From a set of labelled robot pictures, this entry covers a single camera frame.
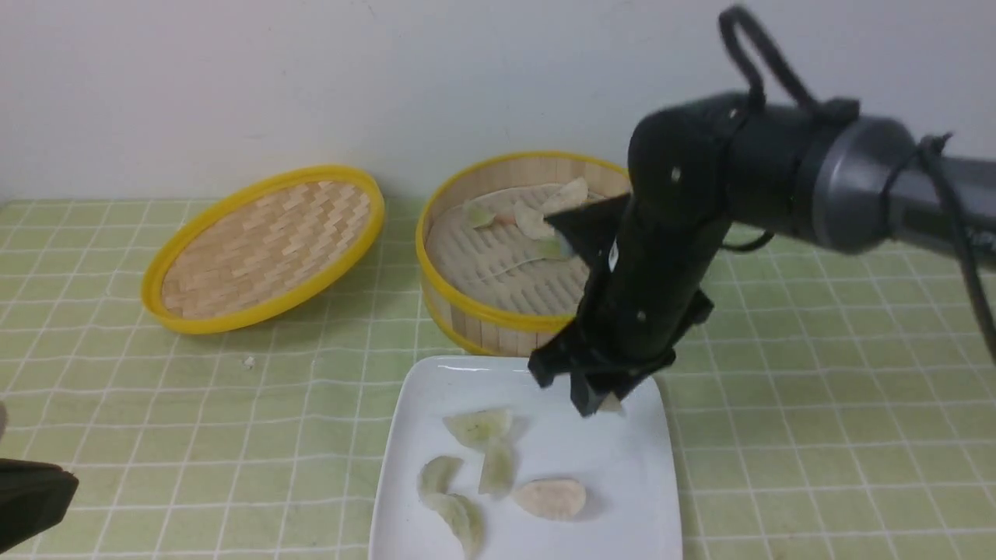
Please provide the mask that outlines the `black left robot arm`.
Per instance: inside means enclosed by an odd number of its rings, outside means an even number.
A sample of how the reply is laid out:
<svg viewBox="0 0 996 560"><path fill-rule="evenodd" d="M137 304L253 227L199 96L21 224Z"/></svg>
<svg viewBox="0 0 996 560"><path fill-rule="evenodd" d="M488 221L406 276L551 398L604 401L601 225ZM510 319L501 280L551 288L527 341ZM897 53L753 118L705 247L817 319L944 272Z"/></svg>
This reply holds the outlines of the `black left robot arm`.
<svg viewBox="0 0 996 560"><path fill-rule="evenodd" d="M59 465L1 460L1 553L60 524L78 487Z"/></svg>

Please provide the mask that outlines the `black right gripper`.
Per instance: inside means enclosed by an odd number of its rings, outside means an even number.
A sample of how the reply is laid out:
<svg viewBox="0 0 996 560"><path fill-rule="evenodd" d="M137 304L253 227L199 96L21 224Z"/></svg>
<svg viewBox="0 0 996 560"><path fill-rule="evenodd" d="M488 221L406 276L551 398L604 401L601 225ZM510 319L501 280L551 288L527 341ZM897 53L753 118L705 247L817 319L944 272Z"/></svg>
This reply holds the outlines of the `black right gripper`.
<svg viewBox="0 0 996 560"><path fill-rule="evenodd" d="M588 268L573 319L533 351L539 386L570 374L582 418L614 390L672 364L680 331L715 255L715 214L631 194L545 219Z"/></svg>

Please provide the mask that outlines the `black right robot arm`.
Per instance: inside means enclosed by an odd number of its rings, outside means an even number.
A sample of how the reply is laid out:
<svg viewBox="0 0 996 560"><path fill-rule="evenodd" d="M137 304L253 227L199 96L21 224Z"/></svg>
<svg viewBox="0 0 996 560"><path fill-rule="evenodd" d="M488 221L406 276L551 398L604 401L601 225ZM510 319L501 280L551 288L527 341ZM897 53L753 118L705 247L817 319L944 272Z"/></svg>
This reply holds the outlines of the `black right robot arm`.
<svg viewBox="0 0 996 560"><path fill-rule="evenodd" d="M952 257L989 351L994 314L979 270L994 268L992 160L944 155L854 100L751 105L722 93L646 116L627 149L630 191L547 218L588 268L575 317L535 348L540 387L570 378L590 417L675 361L713 309L701 289L717 253L785 236L840 254L887 240Z"/></svg>

